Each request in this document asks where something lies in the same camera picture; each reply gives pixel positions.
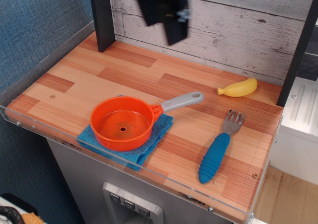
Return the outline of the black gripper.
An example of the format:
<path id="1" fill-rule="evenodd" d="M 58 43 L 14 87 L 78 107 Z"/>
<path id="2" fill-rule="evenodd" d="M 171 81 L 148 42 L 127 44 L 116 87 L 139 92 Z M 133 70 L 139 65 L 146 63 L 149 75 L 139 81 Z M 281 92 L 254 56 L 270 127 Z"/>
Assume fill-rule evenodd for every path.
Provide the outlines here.
<path id="1" fill-rule="evenodd" d="M 187 38 L 188 0 L 137 0 L 147 26 L 163 23 L 168 45 Z"/>

